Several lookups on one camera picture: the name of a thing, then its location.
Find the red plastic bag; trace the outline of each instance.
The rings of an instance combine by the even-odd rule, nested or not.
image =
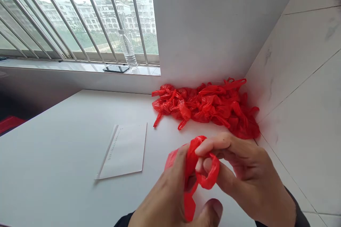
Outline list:
[[[248,95],[240,95],[239,89],[246,79],[235,81],[224,80],[224,85],[201,84],[197,89],[176,89],[170,84],[152,92],[152,96],[160,96],[153,102],[154,109],[159,113],[154,127],[163,115],[172,115],[180,120],[178,130],[192,119],[196,122],[225,126],[236,137],[242,139],[256,138],[260,131],[253,115],[259,108],[247,106]]]
[[[187,156],[186,156],[186,169],[185,169],[185,187],[187,186],[188,178],[190,175],[195,171],[195,166],[198,161],[198,156],[195,154],[195,149],[206,139],[205,136],[198,136],[194,139],[192,139]],[[166,165],[164,169],[167,169],[169,167],[173,166],[173,163],[175,161],[175,158],[177,156],[178,149],[171,152],[168,155]],[[212,154],[209,153],[206,155],[206,157],[210,157],[212,159],[212,168],[210,172],[208,173],[208,176],[205,177],[201,175],[200,173],[195,173],[196,175],[196,183],[194,184],[192,190],[190,192],[185,192],[184,194],[184,206],[185,206],[185,218],[187,221],[192,221],[193,216],[195,213],[195,202],[192,198],[193,194],[195,193],[198,184],[200,184],[205,189],[211,189],[214,184],[217,181],[218,173],[219,173],[219,167],[220,162],[218,158]]]

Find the white wall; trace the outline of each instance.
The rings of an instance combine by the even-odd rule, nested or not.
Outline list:
[[[289,0],[154,0],[161,74],[176,85],[244,78]]]
[[[294,195],[306,197],[299,203],[315,214],[312,226],[341,225],[340,6],[290,0],[246,75],[260,108],[258,143],[283,163],[284,183],[301,191]]]
[[[0,89],[45,110],[81,89],[150,94],[243,78],[288,1],[154,0],[161,77],[0,68]]]

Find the fingernail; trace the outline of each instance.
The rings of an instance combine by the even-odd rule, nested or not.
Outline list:
[[[204,170],[209,173],[211,171],[212,168],[212,159],[211,158],[206,158],[204,160],[204,162],[202,163],[202,165],[204,166]]]
[[[198,173],[200,173],[200,171],[201,171],[202,160],[203,160],[203,159],[200,157],[200,158],[198,159],[198,162],[197,162],[196,165],[195,165],[195,171],[198,172]]]
[[[217,199],[214,199],[212,203],[212,207],[214,211],[217,213],[217,215],[219,216],[219,218],[221,218],[221,216],[223,215],[223,205],[220,203],[220,201]]]
[[[200,144],[200,146],[198,146],[197,147],[197,149],[195,149],[195,154],[196,155],[201,155],[202,154],[202,152],[203,152],[203,150],[204,150],[204,148],[205,148],[205,144],[207,144],[207,143],[210,143],[210,138],[207,138],[207,139],[205,139],[205,141],[204,142],[202,142],[201,144]]]

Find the white desk surface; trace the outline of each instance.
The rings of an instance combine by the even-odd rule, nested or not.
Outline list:
[[[0,137],[0,224],[12,227],[113,227],[134,211],[161,175],[168,153],[197,135],[225,130],[157,113],[150,95],[83,90]],[[94,181],[114,124],[148,122],[142,172]],[[217,185],[200,186],[197,212],[218,198],[220,226],[255,226]]]

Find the sleeve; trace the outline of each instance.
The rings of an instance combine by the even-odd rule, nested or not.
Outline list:
[[[127,214],[126,216],[122,216],[120,220],[115,224],[114,227],[128,227],[129,221],[131,216],[133,215],[134,212]]]
[[[289,193],[289,195],[291,196],[291,198],[293,199],[293,201],[295,202],[295,205],[296,205],[296,223],[295,223],[295,227],[310,227],[310,224],[309,224],[308,220],[306,219],[305,215],[303,214],[302,210],[299,208],[299,205],[298,205],[296,199],[289,192],[289,190],[287,188],[285,188],[285,189],[287,190],[287,192]],[[266,227],[264,224],[262,224],[260,222],[256,222],[256,226],[257,227]]]

